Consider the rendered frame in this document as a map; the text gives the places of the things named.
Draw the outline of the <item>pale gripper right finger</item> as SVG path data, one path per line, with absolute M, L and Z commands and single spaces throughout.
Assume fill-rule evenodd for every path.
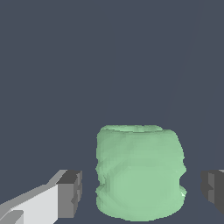
M 224 170 L 202 171 L 200 178 L 203 196 L 224 214 Z

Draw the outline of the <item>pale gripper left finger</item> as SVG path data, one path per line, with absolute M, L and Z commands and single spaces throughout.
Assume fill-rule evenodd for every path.
M 59 170 L 45 185 L 0 205 L 0 224 L 54 224 L 73 218 L 82 195 L 82 171 Z

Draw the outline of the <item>green lumpy cylinder object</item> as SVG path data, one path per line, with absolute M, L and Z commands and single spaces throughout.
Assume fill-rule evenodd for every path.
M 154 221 L 176 213 L 186 189 L 177 134 L 157 125 L 106 125 L 97 134 L 96 205 L 126 221 Z

